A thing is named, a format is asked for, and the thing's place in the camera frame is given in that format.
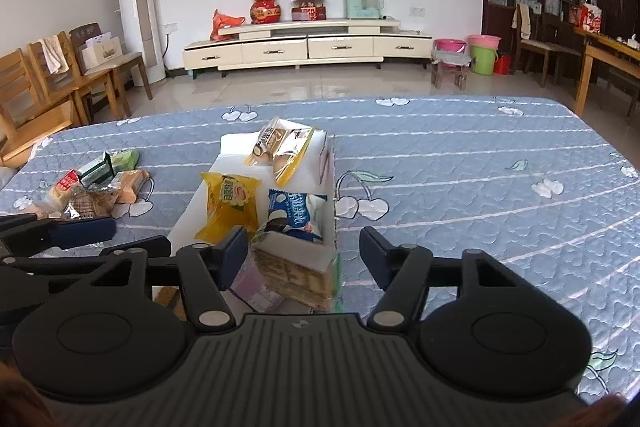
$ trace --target orange plastic bag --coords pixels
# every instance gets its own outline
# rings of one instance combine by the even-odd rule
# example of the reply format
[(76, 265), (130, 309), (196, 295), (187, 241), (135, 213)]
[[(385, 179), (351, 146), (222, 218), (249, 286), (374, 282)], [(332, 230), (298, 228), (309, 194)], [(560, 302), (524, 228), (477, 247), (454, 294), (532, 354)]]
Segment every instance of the orange plastic bag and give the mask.
[(213, 30), (211, 32), (210, 40), (212, 41), (225, 41), (230, 39), (233, 35), (218, 35), (220, 28), (231, 28), (231, 26), (239, 26), (244, 24), (246, 19), (244, 17), (232, 17), (231, 15), (225, 15), (216, 10), (213, 13)]

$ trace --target small wooden stool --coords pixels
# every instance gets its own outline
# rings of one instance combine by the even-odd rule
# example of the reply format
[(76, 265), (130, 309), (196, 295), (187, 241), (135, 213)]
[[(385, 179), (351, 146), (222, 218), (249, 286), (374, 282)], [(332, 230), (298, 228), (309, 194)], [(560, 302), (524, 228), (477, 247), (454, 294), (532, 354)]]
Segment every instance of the small wooden stool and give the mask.
[(462, 53), (451, 53), (436, 50), (433, 52), (431, 60), (431, 84), (440, 89), (442, 85), (442, 75), (447, 69), (455, 70), (454, 83), (464, 91), (466, 88), (466, 74), (469, 72), (469, 66), (473, 62), (473, 58)]

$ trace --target bed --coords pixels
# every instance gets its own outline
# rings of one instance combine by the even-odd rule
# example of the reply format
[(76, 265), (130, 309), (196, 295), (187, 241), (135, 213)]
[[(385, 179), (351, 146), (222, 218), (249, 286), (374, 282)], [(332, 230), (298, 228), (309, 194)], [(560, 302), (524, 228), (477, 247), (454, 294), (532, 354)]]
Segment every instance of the bed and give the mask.
[[(358, 256), (373, 225), (436, 255), (481, 248), (588, 325), (593, 355), (578, 391), (591, 401), (640, 389), (638, 172), (567, 108), (501, 97), (363, 98), (160, 114), (60, 132), (0, 192), (17, 212), (102, 151), (140, 150), (153, 183), (121, 209), (114, 242), (166, 235), (220, 149), (273, 116), (335, 134), (337, 242), (345, 311), (380, 297)], [(74, 255), (95, 255), (102, 245)], [(432, 291), (428, 310), (454, 298)], [(549, 364), (559, 363), (549, 360)]]

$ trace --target cloth on chair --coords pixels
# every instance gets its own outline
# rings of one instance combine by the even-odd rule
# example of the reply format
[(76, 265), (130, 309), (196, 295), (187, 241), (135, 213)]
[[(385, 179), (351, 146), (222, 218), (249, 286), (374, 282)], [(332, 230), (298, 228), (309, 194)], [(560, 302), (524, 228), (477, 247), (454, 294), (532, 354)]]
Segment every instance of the cloth on chair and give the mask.
[(529, 19), (529, 6), (523, 3), (518, 3), (516, 11), (513, 13), (513, 21), (511, 22), (512, 28), (518, 27), (518, 12), (520, 12), (520, 18), (522, 19), (522, 26), (520, 27), (520, 37), (523, 39), (529, 39), (531, 36), (531, 20)]
[(49, 68), (49, 73), (66, 73), (69, 70), (69, 65), (66, 63), (65, 54), (62, 52), (58, 36), (44, 37), (38, 42), (42, 44), (42, 53), (44, 54), (47, 68)]
[(463, 53), (443, 52), (440, 50), (434, 50), (431, 56), (431, 64), (442, 62), (447, 66), (468, 66), (473, 60), (472, 57)]

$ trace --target red bucket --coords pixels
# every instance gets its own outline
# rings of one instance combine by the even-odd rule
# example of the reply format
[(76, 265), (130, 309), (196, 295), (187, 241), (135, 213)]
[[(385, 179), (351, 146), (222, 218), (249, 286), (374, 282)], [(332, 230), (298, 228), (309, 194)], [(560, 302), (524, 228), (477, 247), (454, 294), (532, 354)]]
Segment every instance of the red bucket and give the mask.
[(509, 55), (503, 55), (498, 58), (494, 64), (494, 73), (496, 74), (509, 74), (511, 69), (511, 57)]

